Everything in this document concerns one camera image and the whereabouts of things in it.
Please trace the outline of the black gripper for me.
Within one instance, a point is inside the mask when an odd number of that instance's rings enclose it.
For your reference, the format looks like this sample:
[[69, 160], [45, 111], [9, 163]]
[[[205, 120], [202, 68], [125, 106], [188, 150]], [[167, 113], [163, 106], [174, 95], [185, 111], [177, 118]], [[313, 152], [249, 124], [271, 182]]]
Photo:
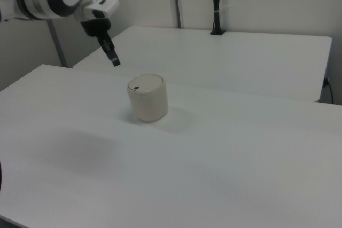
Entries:
[[119, 66], [121, 62], [114, 49], [112, 40], [108, 34], [108, 31], [111, 28], [110, 20], [102, 18], [84, 21], [81, 22], [81, 26], [88, 36], [95, 37], [97, 39], [104, 52], [106, 52], [106, 55], [113, 66]]

